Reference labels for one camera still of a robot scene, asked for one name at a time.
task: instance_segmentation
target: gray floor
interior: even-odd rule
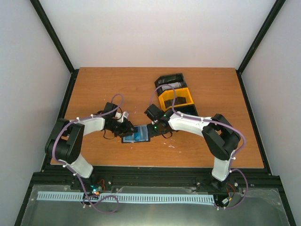
[[[286,226],[289,225],[276,190],[252,190],[237,209],[219,210],[195,204],[124,204],[104,215],[80,202],[35,201],[33,191],[23,226]],[[113,203],[101,203],[112,210]]]

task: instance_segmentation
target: black container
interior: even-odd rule
[[[171,84],[171,83],[176,83],[176,82],[179,83],[179,86],[176,87],[175,89],[187,87],[187,84],[184,80],[184,76],[182,73],[160,76],[155,81],[155,86],[157,88],[158,86],[163,85],[163,84]],[[164,91],[163,91],[162,87],[157,89],[158,96],[160,96]]]
[[[179,106],[174,108],[176,111],[180,111],[184,114],[190,114],[194,116],[198,116],[197,109],[195,105],[186,105],[186,106]]]

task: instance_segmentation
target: white wall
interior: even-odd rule
[[[275,0],[41,0],[75,67],[238,67]]]
[[[69,72],[29,0],[0,7],[0,219],[14,225]]]
[[[301,1],[286,1],[243,80],[272,172],[301,225]]]

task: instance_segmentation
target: black metal frame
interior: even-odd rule
[[[65,116],[69,100],[74,88],[74,84],[79,70],[74,69],[62,44],[59,41],[44,9],[42,8],[39,0],[30,0],[34,6],[37,14],[39,15],[42,23],[44,24],[49,36],[54,42],[57,50],[59,51],[63,61],[65,62],[68,70],[71,73],[70,81],[63,98],[58,118]],[[242,73],[252,58],[254,52],[262,41],[264,35],[268,31],[285,0],[276,0],[266,20],[264,21],[261,29],[255,37],[251,47],[249,48],[246,56],[244,57],[240,67],[237,69],[238,81],[245,99],[245,103],[249,112],[255,137],[261,153],[262,161],[264,164],[263,169],[241,169],[245,176],[248,178],[248,184],[257,188],[277,188],[280,193],[288,220],[291,225],[296,225],[290,206],[288,204],[281,180],[279,176],[272,176],[269,167],[269,162],[265,154],[260,134],[256,125],[256,121],[251,109],[251,105],[246,93],[246,89],[242,80]],[[29,196],[34,185],[71,185],[74,189],[81,189],[77,179],[67,170],[61,166],[51,165],[49,156],[46,156],[42,165],[41,172],[34,173],[28,187],[24,202],[21,206],[19,215],[15,226],[22,222],[23,214],[26,209]],[[94,166],[93,172],[106,181],[106,188],[111,189],[111,186],[164,186],[164,187],[193,187],[196,186],[198,191],[207,191],[210,194],[222,194],[224,191],[215,191],[205,187],[197,186],[197,182],[208,177],[211,168],[150,168],[150,167],[102,167]],[[238,182],[241,187],[244,186],[244,180],[240,174],[231,176],[231,179]]]

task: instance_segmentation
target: brown table surface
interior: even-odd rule
[[[233,167],[263,168],[251,121],[234,68],[81,68],[67,109],[66,119],[89,116],[102,110],[116,93],[124,95],[123,111],[134,125],[147,124],[144,114],[161,75],[183,73],[200,116],[220,113],[247,139]],[[153,103],[159,107],[158,96]],[[170,139],[122,144],[119,137],[103,138],[103,131],[84,136],[81,153],[92,165],[212,167],[214,157],[205,140],[179,131]]]

